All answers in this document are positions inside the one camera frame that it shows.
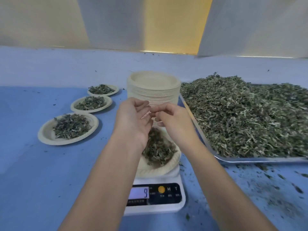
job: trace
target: digital kitchen scale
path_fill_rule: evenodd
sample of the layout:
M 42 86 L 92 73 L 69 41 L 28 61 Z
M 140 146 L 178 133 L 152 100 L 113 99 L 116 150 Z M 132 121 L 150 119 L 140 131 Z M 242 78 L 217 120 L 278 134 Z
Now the digital kitchen scale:
M 135 178 L 124 216 L 173 213 L 186 202 L 180 166 L 153 178 Z

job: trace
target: herb on scale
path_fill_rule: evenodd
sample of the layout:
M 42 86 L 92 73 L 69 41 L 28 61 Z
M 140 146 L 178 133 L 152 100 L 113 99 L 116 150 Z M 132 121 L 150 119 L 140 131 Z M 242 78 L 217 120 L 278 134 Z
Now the herb on scale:
M 79 110 L 93 110 L 102 108 L 106 105 L 104 97 L 88 96 L 82 102 L 75 105 L 76 109 Z
M 149 161 L 148 165 L 163 166 L 173 157 L 175 144 L 165 139 L 157 128 L 152 128 L 149 132 L 147 146 L 142 155 Z
M 89 120 L 80 114 L 65 114 L 61 118 L 54 118 L 57 125 L 53 128 L 56 139 L 73 139 L 77 138 L 86 132 L 88 132 L 92 127 L 90 126 Z
M 91 86 L 89 87 L 89 92 L 95 95 L 104 95 L 104 94 L 108 94 L 108 93 L 112 93 L 115 90 L 110 88 L 109 86 L 105 85 L 105 84 L 100 84 L 98 86 Z
M 253 85 L 214 73 L 183 83 L 181 94 L 221 156 L 308 156 L 305 88 L 288 83 Z

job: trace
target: hand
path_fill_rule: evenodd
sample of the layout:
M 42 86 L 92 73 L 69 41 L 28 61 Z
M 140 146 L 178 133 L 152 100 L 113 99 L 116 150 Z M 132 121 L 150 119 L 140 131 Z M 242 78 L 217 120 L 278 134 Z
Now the hand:
M 135 141 L 136 145 L 140 144 L 142 151 L 147 145 L 148 133 L 153 125 L 151 116 L 146 115 L 150 110 L 148 104 L 148 101 L 128 98 L 120 104 L 115 117 L 114 133 L 129 137 L 129 141 Z
M 171 103 L 151 107 L 151 117 L 156 117 L 157 125 L 166 127 L 172 140 L 185 153 L 200 140 L 185 108 Z

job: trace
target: tray rim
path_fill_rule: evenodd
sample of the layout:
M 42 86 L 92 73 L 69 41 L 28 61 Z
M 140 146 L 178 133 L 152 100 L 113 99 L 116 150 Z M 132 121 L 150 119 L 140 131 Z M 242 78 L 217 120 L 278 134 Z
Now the tray rim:
M 182 94 L 180 94 L 180 100 L 182 101 L 184 108 L 188 111 L 188 114 L 197 130 L 199 135 L 202 138 L 203 143 L 207 147 L 207 149 L 222 163 L 308 163 L 308 159 L 306 157 L 259 157 L 259 158 L 228 158 L 222 157 L 217 154 L 213 148 L 211 147 L 209 141 L 203 134 L 202 129 L 200 128 L 197 120 L 195 119 L 193 113 L 191 112 L 190 108 L 188 107 L 187 103 L 185 102 Z

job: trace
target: forearm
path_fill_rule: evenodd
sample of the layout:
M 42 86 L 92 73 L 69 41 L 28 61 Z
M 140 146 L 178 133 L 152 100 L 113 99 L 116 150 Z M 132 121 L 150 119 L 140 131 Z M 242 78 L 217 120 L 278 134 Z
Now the forearm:
M 142 151 L 128 136 L 111 136 L 59 230 L 117 229 Z
M 276 230 L 202 143 L 186 155 L 221 230 Z

